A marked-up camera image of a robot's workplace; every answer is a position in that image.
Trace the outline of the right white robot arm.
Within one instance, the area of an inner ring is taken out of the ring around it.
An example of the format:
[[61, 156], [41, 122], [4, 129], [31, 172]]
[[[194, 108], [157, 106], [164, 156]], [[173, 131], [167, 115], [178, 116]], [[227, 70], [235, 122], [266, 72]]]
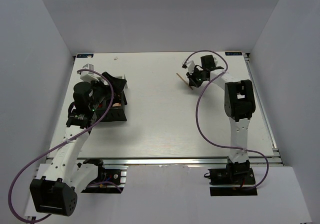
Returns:
[[213, 55], [202, 56], [201, 66], [192, 60], [182, 65], [190, 87], [200, 87], [203, 82], [212, 82], [224, 91], [224, 111], [230, 123], [230, 153], [224, 169], [209, 172], [213, 185], [243, 185], [250, 172], [248, 157], [248, 128], [255, 112], [256, 103], [252, 82], [230, 75], [225, 68], [217, 66]]

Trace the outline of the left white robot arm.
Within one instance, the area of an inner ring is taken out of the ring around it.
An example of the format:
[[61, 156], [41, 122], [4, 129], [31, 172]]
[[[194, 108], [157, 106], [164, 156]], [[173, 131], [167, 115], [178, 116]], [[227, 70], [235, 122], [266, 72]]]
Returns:
[[93, 71], [81, 72], [80, 78], [73, 87], [73, 102], [68, 109], [63, 136], [66, 144], [57, 149], [42, 177], [33, 179], [29, 187], [38, 213], [68, 217], [76, 208], [78, 194], [87, 186], [99, 186], [111, 179], [102, 160], [76, 161], [96, 121], [124, 120], [127, 80], [107, 72], [97, 77]]

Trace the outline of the wooden stick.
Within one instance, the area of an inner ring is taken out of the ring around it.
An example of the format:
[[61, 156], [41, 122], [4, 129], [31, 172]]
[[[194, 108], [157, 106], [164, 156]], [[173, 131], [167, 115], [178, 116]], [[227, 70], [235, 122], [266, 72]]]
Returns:
[[185, 78], [183, 78], [179, 73], [176, 73], [176, 75], [183, 81], [183, 83], [191, 90], [193, 90], [193, 88], [189, 85], [189, 83], [186, 81]]

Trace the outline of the pink round puff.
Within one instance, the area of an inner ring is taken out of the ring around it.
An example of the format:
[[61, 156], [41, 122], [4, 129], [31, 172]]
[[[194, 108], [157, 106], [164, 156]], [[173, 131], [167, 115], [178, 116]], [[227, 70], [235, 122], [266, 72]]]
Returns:
[[121, 107], [121, 106], [122, 106], [121, 103], [115, 103], [115, 104], [112, 105], [112, 107]]

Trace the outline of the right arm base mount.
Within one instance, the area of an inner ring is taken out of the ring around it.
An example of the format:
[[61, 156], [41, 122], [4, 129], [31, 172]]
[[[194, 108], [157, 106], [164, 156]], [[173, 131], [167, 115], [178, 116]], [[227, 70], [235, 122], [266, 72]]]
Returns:
[[204, 178], [209, 180], [209, 190], [211, 197], [237, 197], [237, 196], [257, 196], [256, 185], [253, 169], [231, 178], [226, 168], [224, 169], [208, 169], [204, 174]]

